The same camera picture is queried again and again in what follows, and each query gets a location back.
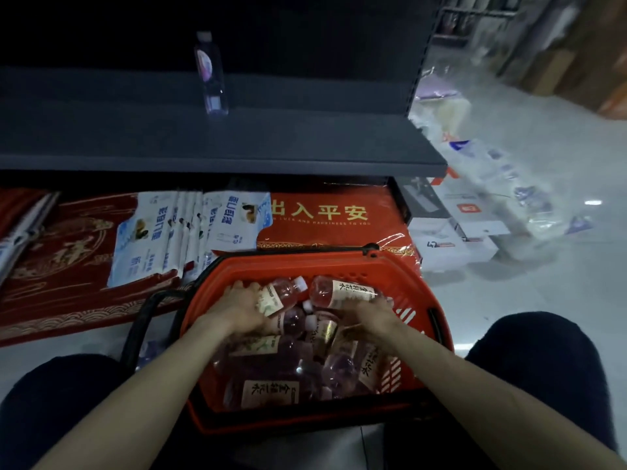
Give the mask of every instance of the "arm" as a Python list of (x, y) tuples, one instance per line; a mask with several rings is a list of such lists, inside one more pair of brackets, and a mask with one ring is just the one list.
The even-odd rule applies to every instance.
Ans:
[(362, 327), (453, 414), (499, 468), (625, 469), (612, 450), (535, 397), (405, 325), (385, 300), (348, 303)]
[(241, 282), (190, 331), (118, 387), (49, 450), (36, 470), (148, 469), (220, 343), (269, 321), (255, 310), (259, 285)]

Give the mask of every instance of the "person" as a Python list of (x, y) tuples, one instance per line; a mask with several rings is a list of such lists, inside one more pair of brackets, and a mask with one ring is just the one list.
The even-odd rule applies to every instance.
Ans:
[[(227, 288), (182, 338), (130, 377), (118, 363), (97, 355), (55, 358), (28, 373), (0, 407), (2, 465), (15, 470), (33, 465), (36, 470), (185, 468), (189, 452), (177, 446), (185, 443), (189, 449), (195, 437), (180, 437), (184, 403), (224, 339), (268, 326), (268, 318), (255, 310), (258, 291), (255, 283)], [(344, 314), (362, 323), (366, 338), (410, 366), (472, 438), (476, 455), (487, 457), (487, 465), (627, 467), (615, 452), (596, 349), (568, 320), (544, 312), (502, 318), (464, 360), (406, 326), (386, 300), (348, 301)], [(421, 441), (411, 432), (424, 427), (409, 424), (403, 428), (406, 450), (416, 451)], [(447, 451), (439, 452), (438, 467), (450, 467), (442, 465), (442, 454), (458, 453), (452, 435), (455, 431), (444, 434)], [(210, 441), (192, 444), (209, 458), (203, 466), (236, 467), (221, 459)], [(423, 464), (430, 452), (427, 447), (410, 458)], [(474, 455), (464, 452), (462, 461), (472, 463)]]

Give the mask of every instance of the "jeans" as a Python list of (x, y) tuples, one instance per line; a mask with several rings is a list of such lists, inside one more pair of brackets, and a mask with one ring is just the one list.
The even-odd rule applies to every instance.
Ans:
[[(494, 323), (466, 359), (535, 396), (616, 450), (599, 354), (576, 324), (546, 312), (506, 316)], [(31, 468), (128, 378), (118, 362), (101, 355), (54, 358), (26, 374), (0, 405), (1, 465), (11, 470)], [(198, 460), (190, 449), (208, 452), (210, 444), (184, 411), (153, 468), (191, 467)], [(455, 459), (464, 465), (469, 460), (491, 465), (452, 417), (386, 425), (388, 468), (406, 468), (407, 452), (426, 468), (448, 467)], [(210, 453), (214, 468), (238, 468), (226, 460), (216, 461), (221, 454)]]

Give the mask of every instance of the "red shopping basket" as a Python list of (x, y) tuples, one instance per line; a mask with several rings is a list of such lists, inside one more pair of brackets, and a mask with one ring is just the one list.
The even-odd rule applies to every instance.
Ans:
[[(237, 280), (244, 284), (265, 284), (276, 277), (303, 276), (310, 284), (317, 275), (379, 288), (394, 299), (399, 320), (453, 349), (444, 314), (427, 284), (397, 256), (379, 251), (377, 245), (370, 244), (321, 251), (257, 251), (223, 256), (202, 273), (190, 290), (162, 291), (146, 300), (129, 333), (122, 362), (135, 368), (150, 316), (157, 304), (168, 296), (184, 299), (178, 320), (172, 326), (171, 338), (176, 339), (222, 296), (226, 286)], [(397, 358), (389, 360), (377, 394), (368, 396), (226, 412), (223, 407), (225, 387), (225, 379), (209, 365), (189, 396), (187, 408), (203, 434), (310, 431), (394, 418), (424, 419), (433, 417), (440, 409), (433, 395)]]

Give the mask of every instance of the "tiled floor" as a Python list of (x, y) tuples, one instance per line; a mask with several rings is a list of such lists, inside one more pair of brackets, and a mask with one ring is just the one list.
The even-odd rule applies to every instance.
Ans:
[[(441, 55), (446, 59), (449, 54)], [(462, 134), (507, 149), (539, 176), (568, 184), (575, 202), (603, 202), (589, 207), (596, 228), (565, 241), (555, 260), (500, 259), (427, 276), (446, 312), (456, 349), (464, 355), (490, 324), (511, 313), (541, 309), (575, 321), (599, 349), (618, 441), (627, 455), (627, 122), (601, 119), (559, 98), (531, 97), (461, 68), (459, 62), (455, 65), (453, 79), (472, 102)], [(171, 316), (155, 320), (149, 336), (165, 333), (169, 320)], [(0, 398), (23, 373), (52, 356), (85, 351), (118, 355), (128, 328), (0, 348)], [(368, 468), (382, 468), (381, 427), (364, 427), (363, 433)], [(272, 439), (241, 449), (238, 458), (265, 469), (366, 468), (358, 427)]]

